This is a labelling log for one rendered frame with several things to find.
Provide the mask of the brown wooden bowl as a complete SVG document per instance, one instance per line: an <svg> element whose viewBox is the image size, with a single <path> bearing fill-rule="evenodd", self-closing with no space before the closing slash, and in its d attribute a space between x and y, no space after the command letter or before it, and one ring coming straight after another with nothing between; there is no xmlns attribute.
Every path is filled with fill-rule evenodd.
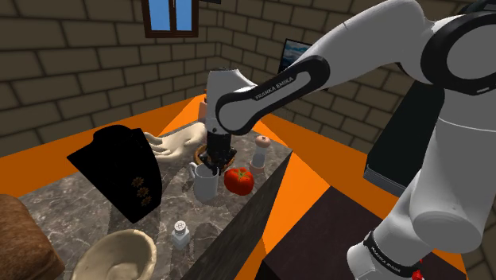
<svg viewBox="0 0 496 280"><path fill-rule="evenodd" d="M199 146L195 153L194 153L194 162L197 164L197 165L200 165L202 164L203 162L201 161L200 159L200 155L203 154L207 149L207 145L206 144L203 144L201 146ZM222 170L225 170L227 169L230 165L232 165L234 163L234 160L235 160L235 157L232 157L232 159L229 160L228 163L226 163L223 167L222 167Z"/></svg>

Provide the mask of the white grinder with brown top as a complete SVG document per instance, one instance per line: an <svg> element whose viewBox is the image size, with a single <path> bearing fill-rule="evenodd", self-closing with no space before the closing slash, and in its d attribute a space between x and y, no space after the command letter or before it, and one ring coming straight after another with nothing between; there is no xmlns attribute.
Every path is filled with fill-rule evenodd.
<svg viewBox="0 0 496 280"><path fill-rule="evenodd" d="M256 149L252 160L250 161L250 172L253 174L259 174L264 172L265 153L267 148L271 145L271 140L264 135L258 135L255 138L255 144Z"/></svg>

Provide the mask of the red tomato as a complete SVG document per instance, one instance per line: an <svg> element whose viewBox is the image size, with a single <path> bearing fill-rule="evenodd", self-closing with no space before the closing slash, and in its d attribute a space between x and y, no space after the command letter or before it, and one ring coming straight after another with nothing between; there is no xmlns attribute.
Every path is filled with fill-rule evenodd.
<svg viewBox="0 0 496 280"><path fill-rule="evenodd" d="M244 167L228 169L224 173L224 185L231 193L245 196L251 193L254 187L254 177Z"/></svg>

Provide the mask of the white mug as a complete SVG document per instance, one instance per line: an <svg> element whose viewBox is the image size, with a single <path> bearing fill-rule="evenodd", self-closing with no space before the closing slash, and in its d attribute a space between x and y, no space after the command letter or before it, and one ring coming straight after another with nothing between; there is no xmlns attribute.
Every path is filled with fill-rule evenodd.
<svg viewBox="0 0 496 280"><path fill-rule="evenodd" d="M202 203L207 202L217 195L219 170L209 169L205 164L188 164L188 171L193 179L193 192L196 199Z"/></svg>

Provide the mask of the cream hand sculpture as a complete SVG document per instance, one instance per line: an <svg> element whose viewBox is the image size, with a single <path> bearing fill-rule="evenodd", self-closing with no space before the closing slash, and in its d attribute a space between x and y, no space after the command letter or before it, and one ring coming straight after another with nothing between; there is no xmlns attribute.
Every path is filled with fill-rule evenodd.
<svg viewBox="0 0 496 280"><path fill-rule="evenodd" d="M158 163L173 163L182 158L193 161L194 152L206 139L207 129L203 123L196 122L163 138L148 132L144 135Z"/></svg>

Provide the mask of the glass salt shaker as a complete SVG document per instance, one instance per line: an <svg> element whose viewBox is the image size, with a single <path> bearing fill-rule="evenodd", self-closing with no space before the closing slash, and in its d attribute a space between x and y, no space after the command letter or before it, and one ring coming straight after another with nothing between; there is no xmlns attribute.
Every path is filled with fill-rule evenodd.
<svg viewBox="0 0 496 280"><path fill-rule="evenodd" d="M175 222L171 233L172 244L177 250L184 249L190 242L190 231L183 220Z"/></svg>

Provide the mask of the black box with gold flowers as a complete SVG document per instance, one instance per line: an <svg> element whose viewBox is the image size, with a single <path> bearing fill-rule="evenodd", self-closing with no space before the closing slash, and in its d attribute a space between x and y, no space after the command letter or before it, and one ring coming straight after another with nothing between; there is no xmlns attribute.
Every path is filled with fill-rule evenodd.
<svg viewBox="0 0 496 280"><path fill-rule="evenodd" d="M68 160L131 222L161 203L161 172L144 132L106 126Z"/></svg>

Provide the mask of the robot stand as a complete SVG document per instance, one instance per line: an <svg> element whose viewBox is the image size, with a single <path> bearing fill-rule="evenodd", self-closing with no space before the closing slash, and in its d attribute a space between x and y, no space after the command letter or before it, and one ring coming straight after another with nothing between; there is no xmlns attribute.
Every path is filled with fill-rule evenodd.
<svg viewBox="0 0 496 280"><path fill-rule="evenodd" d="M254 280L355 280L347 250L379 223L330 187L262 260Z"/></svg>

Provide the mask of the brown framed window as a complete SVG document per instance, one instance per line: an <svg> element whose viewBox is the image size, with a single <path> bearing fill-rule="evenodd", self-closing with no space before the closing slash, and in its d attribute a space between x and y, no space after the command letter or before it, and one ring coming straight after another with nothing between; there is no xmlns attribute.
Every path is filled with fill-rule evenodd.
<svg viewBox="0 0 496 280"><path fill-rule="evenodd" d="M199 34L199 0L141 0L146 38L193 38Z"/></svg>

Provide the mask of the cream bowl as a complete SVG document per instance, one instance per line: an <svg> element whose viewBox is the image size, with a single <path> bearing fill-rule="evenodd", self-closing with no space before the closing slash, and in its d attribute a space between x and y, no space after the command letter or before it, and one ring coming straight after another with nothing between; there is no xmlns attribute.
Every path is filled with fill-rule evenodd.
<svg viewBox="0 0 496 280"><path fill-rule="evenodd" d="M71 280L150 280L156 262L156 245L146 233L116 231L82 255Z"/></svg>

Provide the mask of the black slab with grey edge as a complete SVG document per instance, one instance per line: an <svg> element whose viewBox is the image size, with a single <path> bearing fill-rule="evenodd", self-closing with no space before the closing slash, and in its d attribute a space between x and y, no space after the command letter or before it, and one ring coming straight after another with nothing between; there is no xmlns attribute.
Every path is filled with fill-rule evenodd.
<svg viewBox="0 0 496 280"><path fill-rule="evenodd" d="M420 170L444 90L414 82L367 155L363 178L401 196Z"/></svg>

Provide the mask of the brown bread loaf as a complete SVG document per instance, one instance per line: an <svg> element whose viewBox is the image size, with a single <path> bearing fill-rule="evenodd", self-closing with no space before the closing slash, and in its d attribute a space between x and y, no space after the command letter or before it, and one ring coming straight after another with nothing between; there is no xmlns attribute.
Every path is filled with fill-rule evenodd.
<svg viewBox="0 0 496 280"><path fill-rule="evenodd" d="M0 280L55 280L64 263L26 206L0 194Z"/></svg>

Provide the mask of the black framed wall picture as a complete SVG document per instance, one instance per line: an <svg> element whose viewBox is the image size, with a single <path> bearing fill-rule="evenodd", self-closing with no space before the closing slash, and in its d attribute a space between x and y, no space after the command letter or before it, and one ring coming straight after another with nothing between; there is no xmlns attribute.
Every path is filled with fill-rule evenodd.
<svg viewBox="0 0 496 280"><path fill-rule="evenodd" d="M311 47L310 44L306 44L300 41L294 41L291 39L286 39L281 54L278 73L283 72L287 67L293 64L310 47Z"/></svg>

